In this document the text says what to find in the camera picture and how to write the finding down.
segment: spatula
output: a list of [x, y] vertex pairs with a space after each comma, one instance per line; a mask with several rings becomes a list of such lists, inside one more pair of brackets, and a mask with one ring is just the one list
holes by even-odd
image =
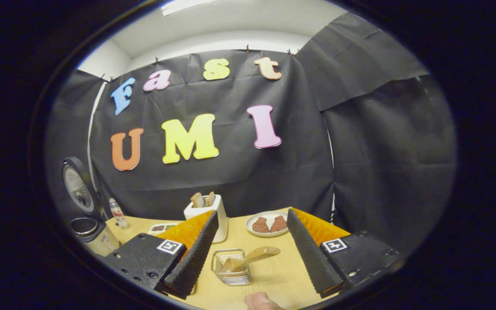
[[229, 257], [225, 263], [223, 263], [222, 273], [237, 273], [243, 271], [246, 265], [253, 263], [254, 261], [266, 259], [281, 253], [279, 248], [275, 247], [260, 247], [254, 251], [248, 253], [246, 257], [242, 259]]

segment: blue letter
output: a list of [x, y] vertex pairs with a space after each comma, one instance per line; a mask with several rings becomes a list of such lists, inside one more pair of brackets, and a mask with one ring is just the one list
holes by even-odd
[[135, 79], [129, 78], [124, 84], [120, 85], [120, 87], [114, 90], [114, 92], [110, 95], [112, 98], [114, 98], [114, 102], [116, 103], [116, 115], [124, 111], [124, 109], [127, 108], [127, 106], [130, 104], [130, 100], [128, 100], [126, 97], [131, 96], [132, 91], [130, 85], [132, 85], [133, 83], [135, 83]]

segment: wire basket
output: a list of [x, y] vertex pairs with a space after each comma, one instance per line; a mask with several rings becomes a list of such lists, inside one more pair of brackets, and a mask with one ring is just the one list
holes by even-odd
[[248, 285], [252, 283], [250, 277], [250, 269], [246, 265], [246, 269], [236, 273], [222, 273], [223, 264], [228, 258], [244, 259], [244, 251], [242, 249], [225, 249], [215, 251], [212, 256], [212, 271], [224, 284], [230, 286]]

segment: plastic bottle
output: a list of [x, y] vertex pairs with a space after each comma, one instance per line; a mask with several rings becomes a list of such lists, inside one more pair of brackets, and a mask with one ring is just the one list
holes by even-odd
[[126, 221], [126, 218], [122, 213], [122, 208], [120, 208], [118, 202], [116, 202], [114, 198], [108, 199], [108, 202], [110, 211], [112, 212], [112, 215], [114, 215], [114, 218], [116, 218], [116, 222], [118, 222], [118, 225], [120, 225], [122, 229], [128, 229], [130, 227], [130, 224]]

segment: wooden table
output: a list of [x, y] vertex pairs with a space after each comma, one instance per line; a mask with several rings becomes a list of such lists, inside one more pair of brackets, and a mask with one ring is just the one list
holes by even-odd
[[[284, 208], [280, 211], [288, 212], [287, 210], [288, 208]], [[271, 300], [286, 310], [302, 308], [327, 299], [321, 298], [311, 285], [311, 280], [290, 232], [276, 237], [254, 236], [246, 229], [246, 220], [249, 217], [229, 218], [227, 238], [220, 243], [213, 243], [210, 247], [196, 283], [195, 293], [187, 296], [186, 300], [175, 299], [207, 310], [246, 310], [244, 297], [256, 292], [267, 292]], [[130, 224], [129, 229], [116, 226], [114, 218], [106, 222], [112, 233], [122, 243], [129, 241], [139, 233], [148, 233], [154, 224], [182, 222], [182, 220], [149, 220], [131, 216], [126, 216], [126, 220]], [[252, 276], [250, 285], [227, 286], [212, 272], [211, 261], [214, 251], [240, 248], [247, 254], [264, 245], [278, 247], [281, 253], [250, 264]]]

